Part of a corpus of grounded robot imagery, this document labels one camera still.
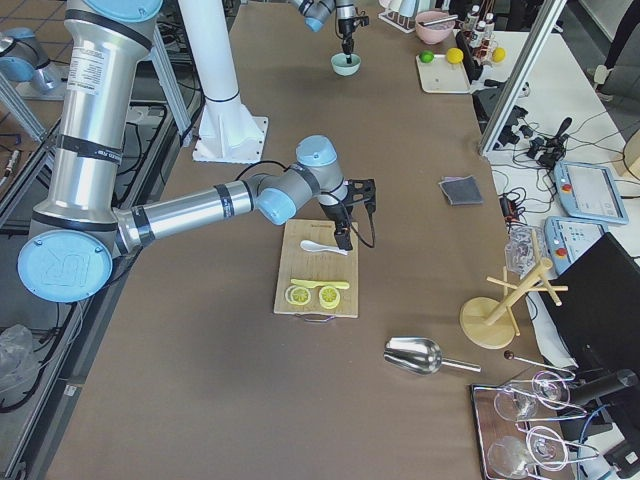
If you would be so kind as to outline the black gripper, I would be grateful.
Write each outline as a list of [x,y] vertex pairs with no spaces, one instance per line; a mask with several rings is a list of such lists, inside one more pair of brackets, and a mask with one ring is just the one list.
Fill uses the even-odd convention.
[[[369,23],[370,23],[370,20],[366,14],[358,15],[348,19],[337,19],[335,33],[336,33],[336,36],[341,41],[342,49],[353,50],[355,45],[355,42],[353,39],[354,32],[358,27],[366,27],[369,25]],[[350,56],[342,52],[341,63],[349,64]]]
[[349,200],[335,200],[333,204],[321,203],[321,208],[329,220],[335,224],[334,237],[336,245],[345,251],[353,249],[350,239],[350,221],[352,204]]

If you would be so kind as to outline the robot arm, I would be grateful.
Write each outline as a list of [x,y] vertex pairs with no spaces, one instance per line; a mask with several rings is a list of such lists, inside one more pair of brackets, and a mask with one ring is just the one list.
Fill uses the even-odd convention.
[[70,1],[64,26],[73,41],[48,191],[31,213],[17,257],[28,292],[54,303],[87,299],[124,269],[123,256],[154,241],[258,211],[273,224],[317,201],[350,250],[353,192],[331,141],[303,139],[281,174],[242,174],[199,193],[157,201],[183,141],[167,105],[141,127],[134,90],[148,87],[152,49],[162,43],[160,1]]
[[370,23],[369,16],[359,11],[354,1],[348,0],[293,0],[292,4],[304,17],[306,26],[313,32],[320,31],[325,23],[335,15],[336,35],[341,40],[341,48],[348,65],[353,63],[353,34],[358,27]]

